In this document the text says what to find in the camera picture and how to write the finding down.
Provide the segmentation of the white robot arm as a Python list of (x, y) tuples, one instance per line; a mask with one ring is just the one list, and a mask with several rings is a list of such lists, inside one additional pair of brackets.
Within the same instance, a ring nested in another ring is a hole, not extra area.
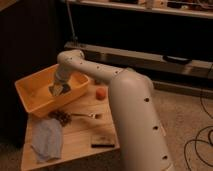
[(175, 171), (160, 119), (152, 101), (153, 83), (145, 75), (87, 61), (80, 50), (57, 56), (55, 84), (75, 71), (108, 85), (108, 101), (125, 171)]

